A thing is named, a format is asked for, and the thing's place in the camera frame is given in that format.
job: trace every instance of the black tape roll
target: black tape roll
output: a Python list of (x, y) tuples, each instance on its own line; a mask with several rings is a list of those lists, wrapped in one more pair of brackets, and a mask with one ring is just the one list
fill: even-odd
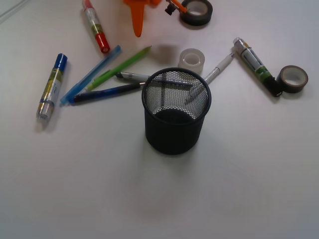
[[(293, 85), (287, 80), (300, 82), (298, 85)], [(282, 86), (283, 90), (287, 93), (300, 92), (308, 82), (307, 73), (298, 66), (285, 66), (277, 77), (277, 82)]]
[[(187, 12), (181, 12), (180, 18), (192, 26), (202, 26), (209, 23), (213, 14), (213, 6), (207, 0), (185, 0), (181, 3)], [(192, 14), (191, 11), (202, 12), (202, 15)]]

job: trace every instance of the black mesh pen holder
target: black mesh pen holder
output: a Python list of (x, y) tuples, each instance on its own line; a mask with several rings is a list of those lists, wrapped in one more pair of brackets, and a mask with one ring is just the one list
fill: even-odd
[(142, 102), (148, 142), (159, 152), (181, 154), (198, 141), (211, 94), (198, 74), (167, 68), (147, 80)]

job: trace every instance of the clear tape roll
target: clear tape roll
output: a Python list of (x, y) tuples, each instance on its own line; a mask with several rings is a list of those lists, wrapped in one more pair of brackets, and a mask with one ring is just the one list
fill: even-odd
[(178, 67), (191, 70), (200, 75), (204, 68), (204, 63), (204, 54), (200, 50), (190, 48), (180, 54)]

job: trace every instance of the marker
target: marker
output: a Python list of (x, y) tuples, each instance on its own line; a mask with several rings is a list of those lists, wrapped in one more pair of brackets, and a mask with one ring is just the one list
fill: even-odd
[(112, 70), (110, 70), (108, 72), (105, 72), (103, 75), (96, 78), (91, 85), (89, 85), (88, 87), (85, 88), (85, 90), (91, 91), (91, 90), (95, 89), (100, 84), (106, 82), (109, 78), (114, 76), (116, 73), (121, 72), (126, 67), (129, 67), (130, 65), (132, 65), (136, 61), (140, 60), (143, 56), (145, 56), (150, 51), (151, 47), (152, 46), (144, 48), (142, 51), (138, 52), (137, 54), (132, 56), (130, 59), (128, 59), (125, 62), (123, 62), (122, 64), (120, 64), (119, 66), (113, 68)]
[(117, 46), (115, 47), (108, 56), (106, 56), (99, 64), (97, 64), (79, 83), (77, 83), (75, 86), (73, 86), (68, 93), (65, 94), (61, 98), (61, 103), (64, 105), (70, 99), (72, 99), (77, 93), (79, 93), (81, 90), (83, 90), (92, 80), (92, 78), (100, 71), (102, 70), (106, 65), (111, 63), (120, 53), (121, 53), (121, 47)]
[(233, 43), (240, 58), (255, 73), (257, 79), (267, 88), (273, 97), (280, 96), (283, 93), (281, 86), (257, 57), (252, 48), (239, 37), (235, 38)]
[(97, 41), (100, 47), (101, 52), (102, 53), (109, 52), (110, 46), (106, 40), (103, 28), (100, 24), (100, 20), (98, 19), (98, 16), (96, 15), (96, 11), (93, 8), (90, 0), (83, 0), (82, 5), (83, 5), (85, 16), (91, 26), (91, 30), (93, 32), (95, 40)]
[(64, 68), (68, 58), (60, 53), (56, 58), (54, 67), (46, 83), (42, 94), (36, 117), (43, 120), (43, 123), (48, 123), (54, 110), (54, 106), (58, 100)]

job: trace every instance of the orange object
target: orange object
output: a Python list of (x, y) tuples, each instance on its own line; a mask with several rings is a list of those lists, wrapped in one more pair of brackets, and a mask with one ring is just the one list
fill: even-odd
[(144, 6), (146, 4), (158, 5), (161, 0), (124, 0), (130, 6), (135, 36), (140, 37), (143, 28)]
[(183, 7), (177, 0), (170, 0), (173, 4), (175, 4), (181, 12), (187, 12), (187, 8)]

